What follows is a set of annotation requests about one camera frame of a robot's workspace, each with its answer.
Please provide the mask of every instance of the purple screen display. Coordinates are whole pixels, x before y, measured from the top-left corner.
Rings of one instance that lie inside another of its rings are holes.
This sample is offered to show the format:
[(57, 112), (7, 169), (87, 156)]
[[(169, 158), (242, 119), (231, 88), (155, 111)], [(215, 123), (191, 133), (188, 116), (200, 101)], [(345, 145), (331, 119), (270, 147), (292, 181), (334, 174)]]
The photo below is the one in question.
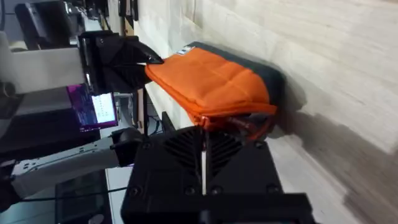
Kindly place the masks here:
[(90, 96), (84, 84), (68, 86), (67, 90), (80, 122), (80, 131), (92, 131), (118, 125), (112, 93)]

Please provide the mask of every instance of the orange pouch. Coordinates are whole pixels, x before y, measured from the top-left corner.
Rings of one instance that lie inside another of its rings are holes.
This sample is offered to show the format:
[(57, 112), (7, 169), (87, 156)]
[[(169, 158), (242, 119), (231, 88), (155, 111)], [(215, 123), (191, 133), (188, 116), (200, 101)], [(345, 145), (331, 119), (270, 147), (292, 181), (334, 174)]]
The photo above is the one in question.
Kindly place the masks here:
[[(266, 133), (283, 93), (284, 79), (273, 68), (194, 42), (146, 74), (207, 130), (246, 128), (251, 138)], [(265, 114), (264, 124), (249, 122)]]

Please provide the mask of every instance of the black cable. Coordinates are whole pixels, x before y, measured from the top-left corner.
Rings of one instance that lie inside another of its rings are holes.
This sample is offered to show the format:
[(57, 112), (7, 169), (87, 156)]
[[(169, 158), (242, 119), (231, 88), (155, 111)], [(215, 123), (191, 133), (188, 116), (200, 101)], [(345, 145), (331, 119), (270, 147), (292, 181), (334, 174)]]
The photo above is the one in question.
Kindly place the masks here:
[(0, 31), (4, 31), (6, 28), (6, 4), (4, 0), (0, 0)]
[(23, 199), (23, 200), (21, 200), (21, 202), (45, 202), (45, 201), (50, 201), (50, 200), (68, 200), (68, 199), (74, 199), (74, 198), (82, 198), (82, 197), (90, 197), (90, 196), (95, 196), (95, 195), (108, 194), (108, 193), (118, 192), (118, 191), (127, 190), (127, 189), (128, 189), (128, 187), (121, 187), (118, 189), (107, 190), (104, 192), (97, 192), (97, 193), (92, 193), (92, 194), (84, 194), (84, 195), (76, 195), (76, 196)]

